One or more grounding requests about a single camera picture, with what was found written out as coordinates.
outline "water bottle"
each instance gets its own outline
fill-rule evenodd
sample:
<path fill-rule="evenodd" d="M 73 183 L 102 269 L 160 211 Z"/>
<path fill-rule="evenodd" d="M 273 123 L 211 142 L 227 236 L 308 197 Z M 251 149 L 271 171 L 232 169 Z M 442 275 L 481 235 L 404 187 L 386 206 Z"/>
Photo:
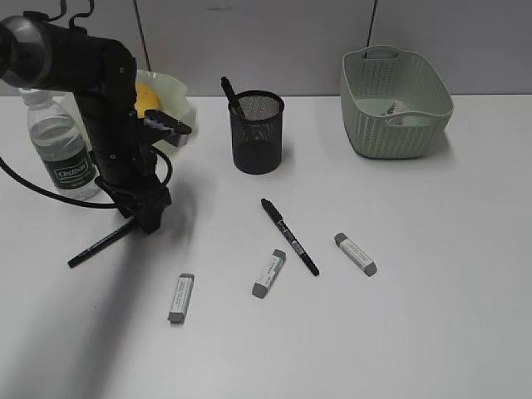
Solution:
<path fill-rule="evenodd" d="M 28 106 L 27 127 L 57 192 L 74 200 L 87 200 L 100 191 L 96 168 L 76 123 L 44 90 L 20 89 Z"/>

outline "pen holder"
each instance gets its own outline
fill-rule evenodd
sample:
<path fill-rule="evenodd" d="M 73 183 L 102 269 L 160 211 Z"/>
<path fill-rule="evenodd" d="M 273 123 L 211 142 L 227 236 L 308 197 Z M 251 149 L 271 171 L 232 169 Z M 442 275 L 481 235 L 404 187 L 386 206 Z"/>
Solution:
<path fill-rule="evenodd" d="M 234 165 L 250 175 L 271 172 L 281 163 L 284 102 L 260 90 L 237 98 L 244 118 L 229 105 Z"/>

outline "white wall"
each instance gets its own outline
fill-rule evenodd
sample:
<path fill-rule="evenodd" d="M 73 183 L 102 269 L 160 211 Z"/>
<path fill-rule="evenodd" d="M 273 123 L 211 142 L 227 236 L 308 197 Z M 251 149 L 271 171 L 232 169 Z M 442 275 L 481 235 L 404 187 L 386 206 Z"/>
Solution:
<path fill-rule="evenodd" d="M 532 93 L 532 2 L 380 0 L 372 44 L 425 55 L 453 94 Z"/>
<path fill-rule="evenodd" d="M 338 94 L 341 57 L 364 47 L 373 0 L 139 0 L 154 70 L 201 96 Z"/>
<path fill-rule="evenodd" d="M 69 0 L 74 11 L 87 0 Z M 364 47 L 373 0 L 138 0 L 152 69 L 176 76 L 191 95 L 237 91 L 337 95 L 344 52 Z M 0 17 L 58 0 L 2 0 Z M 532 93 L 532 2 L 380 0 L 372 43 L 427 56 L 454 94 Z M 82 25 L 123 42 L 145 67 L 133 0 L 96 0 Z M 2 86 L 0 95 L 15 91 Z"/>

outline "green plastic basket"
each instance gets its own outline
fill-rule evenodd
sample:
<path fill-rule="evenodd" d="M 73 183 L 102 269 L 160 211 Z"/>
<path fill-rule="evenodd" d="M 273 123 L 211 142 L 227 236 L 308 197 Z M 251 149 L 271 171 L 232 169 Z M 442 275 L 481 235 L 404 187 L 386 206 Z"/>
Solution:
<path fill-rule="evenodd" d="M 360 155 L 375 159 L 423 156 L 453 112 L 451 96 L 420 54 L 372 46 L 343 57 L 342 114 Z"/>

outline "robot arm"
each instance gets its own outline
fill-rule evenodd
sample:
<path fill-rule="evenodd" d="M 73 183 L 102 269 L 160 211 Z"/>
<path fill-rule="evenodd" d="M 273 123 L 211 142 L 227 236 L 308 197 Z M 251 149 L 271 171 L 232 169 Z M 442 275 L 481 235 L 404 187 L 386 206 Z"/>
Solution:
<path fill-rule="evenodd" d="M 96 183 L 149 234 L 171 204 L 151 145 L 162 139 L 176 145 L 191 129 L 159 111 L 138 119 L 135 77 L 135 58 L 118 41 L 27 16 L 0 22 L 0 78 L 74 93 L 100 171 Z"/>

